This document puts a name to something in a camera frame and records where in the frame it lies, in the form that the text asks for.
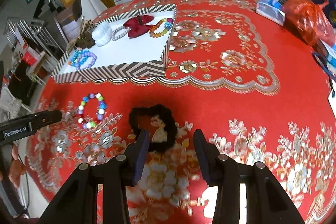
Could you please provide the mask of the left hand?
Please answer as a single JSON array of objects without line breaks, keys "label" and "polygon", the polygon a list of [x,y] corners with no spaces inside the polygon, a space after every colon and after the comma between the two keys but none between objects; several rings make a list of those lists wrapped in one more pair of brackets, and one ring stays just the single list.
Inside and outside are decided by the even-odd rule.
[{"label": "left hand", "polygon": [[11,156],[13,160],[11,162],[8,176],[15,188],[18,189],[21,177],[26,173],[26,166],[19,159],[18,147],[15,144],[12,145]]}]

